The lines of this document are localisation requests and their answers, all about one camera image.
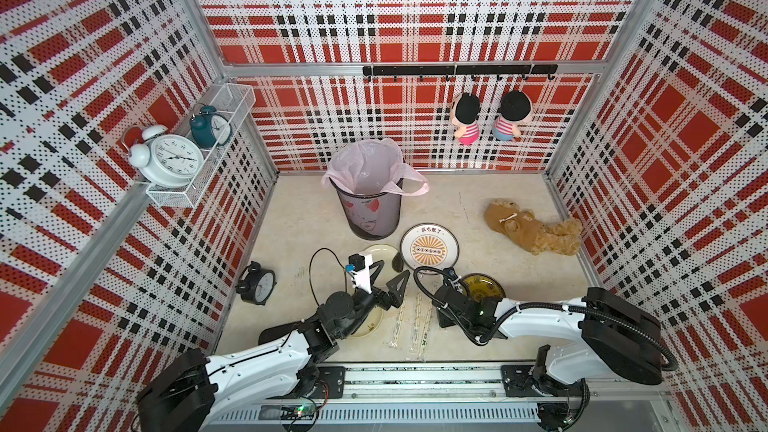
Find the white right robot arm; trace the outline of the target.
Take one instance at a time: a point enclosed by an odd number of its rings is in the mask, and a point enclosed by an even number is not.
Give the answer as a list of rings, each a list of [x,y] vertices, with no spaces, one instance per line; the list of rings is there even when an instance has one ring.
[[[442,285],[429,295],[443,325],[456,325],[478,347],[494,340],[544,337],[564,343],[539,347],[526,379],[516,386],[558,397],[591,378],[618,377],[648,386],[662,383],[679,363],[661,338],[659,321],[599,287],[582,298],[520,302],[487,297],[477,301]]]

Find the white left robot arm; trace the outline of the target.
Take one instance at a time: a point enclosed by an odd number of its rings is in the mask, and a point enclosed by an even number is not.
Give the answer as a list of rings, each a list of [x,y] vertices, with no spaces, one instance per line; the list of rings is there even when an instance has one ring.
[[[347,271],[363,277],[353,293],[331,294],[309,318],[269,329],[273,340],[250,349],[207,356],[189,349],[137,396],[140,431],[199,431],[248,403],[299,398],[320,380],[318,366],[354,334],[374,308],[398,308],[410,278],[403,271],[376,287],[384,264],[354,254]]]

